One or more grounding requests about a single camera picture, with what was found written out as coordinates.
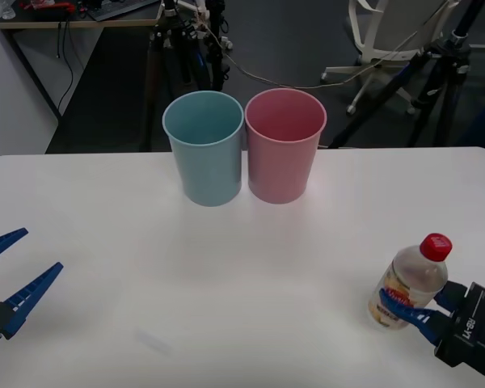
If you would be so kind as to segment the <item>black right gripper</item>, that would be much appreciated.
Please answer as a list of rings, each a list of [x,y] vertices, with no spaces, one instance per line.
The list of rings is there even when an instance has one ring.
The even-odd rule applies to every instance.
[[[430,344],[438,344],[435,356],[450,367],[466,364],[485,377],[485,288],[448,280],[433,298],[452,313],[414,308],[379,291],[382,304],[397,318],[416,327]]]

